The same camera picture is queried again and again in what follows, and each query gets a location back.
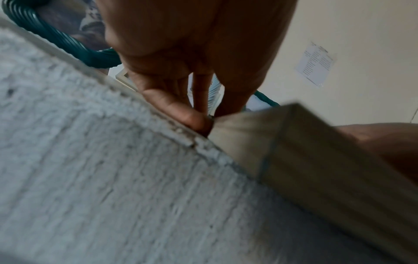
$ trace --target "concrete wall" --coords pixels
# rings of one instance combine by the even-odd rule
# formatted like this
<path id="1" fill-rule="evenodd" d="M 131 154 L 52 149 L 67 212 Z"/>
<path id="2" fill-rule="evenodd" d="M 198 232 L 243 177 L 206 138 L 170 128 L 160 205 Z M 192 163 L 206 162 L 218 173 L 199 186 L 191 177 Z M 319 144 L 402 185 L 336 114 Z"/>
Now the concrete wall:
<path id="1" fill-rule="evenodd" d="M 260 91 L 332 124 L 410 122 L 418 108 L 418 2 L 300 0 Z M 295 70 L 308 44 L 336 60 L 324 87 Z"/>

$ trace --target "white painted wall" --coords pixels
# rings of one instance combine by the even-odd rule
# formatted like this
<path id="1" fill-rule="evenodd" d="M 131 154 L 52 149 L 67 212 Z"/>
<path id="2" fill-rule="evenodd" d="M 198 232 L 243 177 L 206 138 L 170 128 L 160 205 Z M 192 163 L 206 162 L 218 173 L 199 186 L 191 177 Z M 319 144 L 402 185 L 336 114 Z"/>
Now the white painted wall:
<path id="1" fill-rule="evenodd" d="M 295 70 L 308 44 L 336 60 L 324 87 Z M 332 124 L 410 122 L 418 108 L 418 1 L 300 0 L 260 91 Z"/>

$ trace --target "green cable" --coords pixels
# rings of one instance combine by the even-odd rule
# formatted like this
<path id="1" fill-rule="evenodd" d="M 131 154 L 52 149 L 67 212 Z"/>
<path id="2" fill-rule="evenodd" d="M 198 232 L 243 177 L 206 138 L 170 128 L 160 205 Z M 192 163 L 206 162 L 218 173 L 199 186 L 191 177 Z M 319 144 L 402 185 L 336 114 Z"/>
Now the green cable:
<path id="1" fill-rule="evenodd" d="M 54 43 L 87 66 L 107 69 L 121 64 L 121 60 L 114 49 L 95 51 L 86 48 L 78 40 L 42 20 L 34 9 L 48 2 L 49 0 L 3 0 L 1 6 L 4 13 L 18 26 Z"/>

